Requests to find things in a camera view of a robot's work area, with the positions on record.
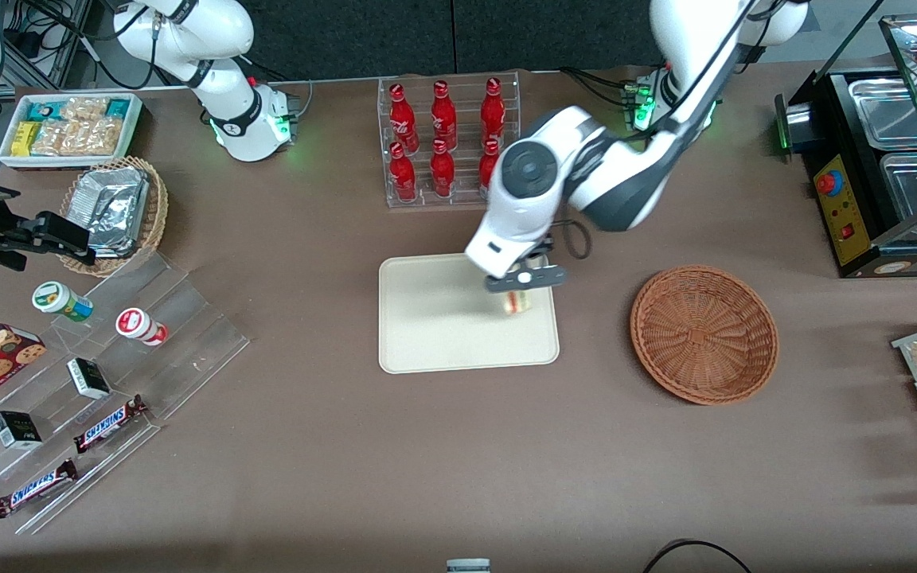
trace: yellow snack package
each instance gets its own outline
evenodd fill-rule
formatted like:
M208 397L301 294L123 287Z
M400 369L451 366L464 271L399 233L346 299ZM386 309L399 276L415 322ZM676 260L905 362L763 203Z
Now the yellow snack package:
M16 124L16 135L14 141L10 144L10 155L14 157L30 156L30 145L37 138L37 131L41 129L41 124L37 121L21 121Z

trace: small wicker basket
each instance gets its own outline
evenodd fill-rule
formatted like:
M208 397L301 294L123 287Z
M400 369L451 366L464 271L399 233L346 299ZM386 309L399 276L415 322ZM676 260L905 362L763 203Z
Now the small wicker basket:
M165 231L165 217L168 215L168 191L165 189L165 182L161 181L158 171L150 166L150 163L137 157L114 159L99 166L91 167L91 170L119 170L119 168L123 167L137 167L138 170L145 171L150 177L150 188L148 189L148 197L146 197L146 205L143 206L143 219L137 239L138 246L132 255L137 255L146 250L153 251L161 243L161 236ZM73 199L74 189L76 189L76 181L69 186L69 192L66 193L65 199L62 200L62 208L59 210L62 216L65 216L66 212L69 211L69 202ZM105 277L112 275L116 269L124 265L131 257L125 259L98 259L92 266L81 264L69 257L59 258L61 258L62 264L70 271L79 272L81 275Z
M778 331L767 305L736 277L708 266L654 276L629 316L636 354L663 388L704 405L741 402L778 363Z

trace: white bottle with green label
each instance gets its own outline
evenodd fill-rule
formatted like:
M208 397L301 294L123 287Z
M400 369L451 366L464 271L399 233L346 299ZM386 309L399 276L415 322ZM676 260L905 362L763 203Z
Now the white bottle with green label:
M30 297L33 308L49 314L61 314L73 322L83 322L94 312L90 298L80 297L68 286L56 280L49 280L33 291Z

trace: yellow control panel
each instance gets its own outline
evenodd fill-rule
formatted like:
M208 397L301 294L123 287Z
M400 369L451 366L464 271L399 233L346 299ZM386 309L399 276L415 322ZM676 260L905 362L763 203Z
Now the yellow control panel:
M812 179L816 195L823 208L823 218L830 232L837 260L845 265L869 250L869 232L865 229L862 213L858 210L855 193L848 183L841 156L834 157Z

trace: clear acrylic bottle rack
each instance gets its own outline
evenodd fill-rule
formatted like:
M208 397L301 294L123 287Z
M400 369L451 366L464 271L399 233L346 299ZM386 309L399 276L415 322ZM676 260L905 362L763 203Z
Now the clear acrylic bottle rack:
M0 443L0 497L54 470L68 458L80 479L51 489L23 505L2 527L35 533L83 496L99 479L161 429L171 415L207 384L248 344L218 309L201 297L185 271L158 253L146 253L87 293L94 314L86 322L64 317L41 335L48 352L0 388L0 410L25 412L43 439L35 450L6 449ZM115 317L138 307L168 327L157 347L120 337ZM77 394L66 364L74 357L101 368L112 392L105 400ZM104 442L77 454L81 435L132 396L141 395L149 412L135 416Z
M505 141L501 149L512 145L521 134L521 96L519 94L519 73L463 73L444 77L387 77L378 81L377 116L381 131L381 160L384 164L384 188L388 207L435 207L448 205L483 205L480 197L480 158L483 146L480 142L480 106L487 95L487 80L497 77L501 80L501 97L505 101ZM430 175L430 158L433 156L434 124L430 119L430 106L434 103L434 81L448 82L449 96L455 103L458 116L458 148L451 152L455 160L455 191L443 199L433 191ZM388 88L401 84L405 88L405 100L416 113L416 131L419 135L419 151L410 156L416 170L416 200L403 203L398 200L392 174L388 164L392 155L388 146L396 141L392 131L392 97Z

